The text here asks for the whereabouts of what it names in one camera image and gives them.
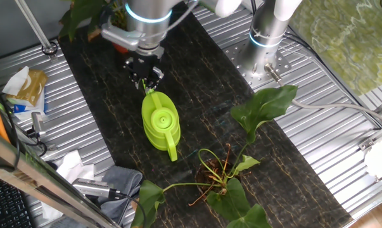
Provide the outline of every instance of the plant stem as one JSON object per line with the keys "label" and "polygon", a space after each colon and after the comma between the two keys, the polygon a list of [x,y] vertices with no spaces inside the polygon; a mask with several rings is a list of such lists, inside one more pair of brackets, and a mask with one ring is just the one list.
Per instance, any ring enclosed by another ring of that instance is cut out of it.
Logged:
{"label": "plant stem", "polygon": [[175,186],[186,186],[186,185],[220,187],[220,185],[218,185],[218,184],[212,185],[212,184],[203,184],[203,183],[178,183],[178,184],[171,184],[170,186],[168,186],[168,187],[166,187],[165,189],[163,189],[163,192],[165,192],[166,190],[170,189],[171,187],[175,187]]}
{"label": "plant stem", "polygon": [[208,149],[200,149],[199,152],[198,152],[198,158],[199,158],[199,160],[201,161],[201,163],[202,163],[202,164],[203,164],[203,165],[204,165],[204,166],[205,166],[211,173],[213,173],[213,174],[218,178],[218,180],[220,180],[220,181],[218,181],[219,183],[223,183],[222,178],[221,178],[219,175],[217,175],[211,168],[209,168],[208,165],[202,160],[202,157],[201,157],[201,152],[202,152],[202,151],[207,151],[207,152],[213,154],[214,157],[216,157],[217,161],[219,162],[220,166],[223,168],[223,164],[222,164],[221,160],[215,155],[215,153],[211,152],[211,151],[208,150]]}
{"label": "plant stem", "polygon": [[227,161],[229,161],[229,155],[230,155],[230,150],[231,150],[231,146],[230,146],[229,143],[227,143],[226,146],[229,147],[229,150],[227,151],[226,162],[224,163],[224,168],[223,168],[223,173],[222,173],[222,175],[225,175],[225,174],[226,174]]}
{"label": "plant stem", "polygon": [[240,158],[241,158],[241,155],[243,155],[243,152],[244,152],[244,150],[246,149],[246,147],[247,147],[248,145],[249,145],[249,144],[246,143],[246,144],[243,146],[243,148],[241,149],[239,155],[237,156],[236,162],[235,162],[234,165],[233,165],[233,168],[232,168],[232,169],[230,170],[230,172],[229,172],[229,175],[231,175],[231,174],[234,172],[234,169],[236,169],[236,167],[237,167],[237,162],[239,162],[239,160],[240,160]]}
{"label": "plant stem", "polygon": [[196,199],[193,203],[188,203],[188,206],[195,205],[196,202],[198,202],[202,197],[204,197],[210,190],[212,190],[213,186],[210,186],[208,190],[206,190],[198,199]]}

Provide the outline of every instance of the metal plate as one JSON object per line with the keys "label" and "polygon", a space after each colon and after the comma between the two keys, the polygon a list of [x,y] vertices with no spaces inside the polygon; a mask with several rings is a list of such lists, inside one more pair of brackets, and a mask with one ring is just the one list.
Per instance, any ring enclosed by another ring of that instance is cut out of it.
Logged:
{"label": "metal plate", "polygon": [[[272,77],[269,75],[269,73],[265,75],[259,75],[257,73],[247,72],[247,70],[241,68],[239,65],[236,64],[238,53],[246,45],[246,42],[247,40],[243,40],[239,43],[233,44],[232,46],[223,49],[223,51],[226,54],[226,56],[233,62],[234,66],[240,71],[241,76],[243,76],[246,79],[250,87],[255,89],[258,88],[260,85],[271,81]],[[288,61],[286,61],[286,58],[281,54],[280,51],[277,51],[276,56],[276,63],[274,65],[276,72],[278,72],[281,75],[288,72],[291,69],[291,65],[288,63]]]}

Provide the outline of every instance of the gray cloth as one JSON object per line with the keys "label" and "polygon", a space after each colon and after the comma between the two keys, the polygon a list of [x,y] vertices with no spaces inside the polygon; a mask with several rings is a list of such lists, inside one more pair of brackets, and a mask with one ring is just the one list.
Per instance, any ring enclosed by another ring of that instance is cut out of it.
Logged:
{"label": "gray cloth", "polygon": [[[121,193],[132,198],[137,198],[142,178],[143,175],[136,170],[112,166],[108,173],[102,178],[102,181],[107,182],[111,188],[119,190]],[[102,212],[122,227],[122,218],[130,201],[128,199],[113,201],[112,199],[104,197],[99,197],[98,201],[101,205]],[[67,227],[85,228],[84,225],[65,215],[60,218],[59,221],[52,224],[50,228]]]}

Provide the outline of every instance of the soil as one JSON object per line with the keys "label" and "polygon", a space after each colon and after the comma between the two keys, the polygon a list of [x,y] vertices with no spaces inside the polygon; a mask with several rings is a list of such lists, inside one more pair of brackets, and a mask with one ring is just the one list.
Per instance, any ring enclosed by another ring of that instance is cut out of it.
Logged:
{"label": "soil", "polygon": [[[224,167],[224,164],[226,163],[226,161],[221,160],[221,162]],[[219,174],[220,176],[222,175],[223,168],[220,166],[220,163],[217,159],[213,158],[213,159],[205,161],[205,163],[208,165],[210,169],[215,171],[217,174]],[[228,162],[226,165],[226,172],[230,172],[232,167],[233,167],[233,164]],[[197,171],[195,175],[195,182],[204,183],[204,184],[218,184],[217,182],[209,178],[209,176],[212,176],[212,175],[213,174],[203,164],[201,164],[199,170]],[[203,194],[208,189],[209,189],[209,186],[198,186],[198,190],[201,194]],[[216,193],[218,193],[220,190],[221,190],[220,187],[215,187],[212,189],[212,191],[215,191]]]}

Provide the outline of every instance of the green leaf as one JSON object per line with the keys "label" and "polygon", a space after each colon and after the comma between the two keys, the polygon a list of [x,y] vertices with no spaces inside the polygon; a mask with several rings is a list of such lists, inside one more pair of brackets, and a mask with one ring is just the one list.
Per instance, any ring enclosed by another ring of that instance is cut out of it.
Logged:
{"label": "green leaf", "polygon": [[229,180],[225,194],[209,192],[208,204],[221,216],[230,221],[244,217],[250,209],[246,194],[240,181],[236,178]]}
{"label": "green leaf", "polygon": [[80,22],[92,18],[99,14],[106,2],[104,0],[75,0],[71,10],[71,23],[68,29],[68,36],[72,41]]}
{"label": "green leaf", "polygon": [[265,216],[264,209],[256,204],[246,216],[232,221],[227,228],[271,228]]}
{"label": "green leaf", "polygon": [[60,20],[60,23],[63,25],[63,28],[61,29],[60,33],[58,34],[58,37],[63,37],[65,35],[68,35],[68,31],[70,30],[70,24],[71,24],[71,10],[69,9],[63,17]]}
{"label": "green leaf", "polygon": [[[147,224],[144,228],[149,228],[155,221],[158,205],[165,202],[164,192],[151,181],[145,180],[141,184],[139,197],[139,203],[143,206],[147,218]],[[143,213],[138,207],[131,228],[143,228],[143,222]]]}
{"label": "green leaf", "polygon": [[268,88],[256,92],[245,104],[233,107],[231,116],[247,132],[247,143],[255,141],[255,131],[263,123],[284,115],[296,96],[298,88],[293,85],[279,89]]}
{"label": "green leaf", "polygon": [[91,22],[88,25],[88,34],[91,34],[99,27],[100,12],[91,18]]}
{"label": "green leaf", "polygon": [[240,162],[236,167],[234,174],[238,175],[240,171],[246,170],[256,164],[260,164],[260,162],[250,156],[243,155],[243,162]]}

